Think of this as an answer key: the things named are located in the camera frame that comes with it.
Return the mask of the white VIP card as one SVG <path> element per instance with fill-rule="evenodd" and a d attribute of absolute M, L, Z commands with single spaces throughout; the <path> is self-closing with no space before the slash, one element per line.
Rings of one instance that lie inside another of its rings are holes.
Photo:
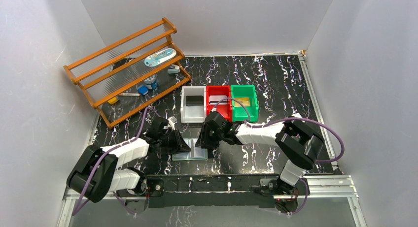
<path fill-rule="evenodd" d="M 221 101 L 222 99 L 227 98 L 226 95 L 211 95 L 209 96 L 209 102 L 210 103 L 217 103 L 219 101 Z"/>

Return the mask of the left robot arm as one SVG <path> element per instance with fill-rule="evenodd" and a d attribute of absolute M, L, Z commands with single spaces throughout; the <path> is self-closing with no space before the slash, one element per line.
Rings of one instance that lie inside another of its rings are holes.
<path fill-rule="evenodd" d="M 127 190 L 134 195 L 149 192 L 146 175 L 133 167 L 122 166 L 149 153 L 165 149 L 169 154 L 190 152 L 175 118 L 154 119 L 145 133 L 114 146 L 88 146 L 67 178 L 67 186 L 89 201 L 96 203 L 107 193 Z"/>

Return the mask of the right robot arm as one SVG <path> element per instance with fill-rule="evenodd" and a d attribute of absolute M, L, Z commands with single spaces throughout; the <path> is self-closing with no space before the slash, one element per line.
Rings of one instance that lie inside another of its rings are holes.
<path fill-rule="evenodd" d="M 264 144 L 277 146 L 286 155 L 278 183 L 294 187 L 308 170 L 313 169 L 324 146 L 323 136 L 307 123 L 309 119 L 288 117 L 273 124 L 230 122 L 218 112 L 211 112 L 203 122 L 196 146 L 216 149 L 221 141 L 230 145 Z"/>

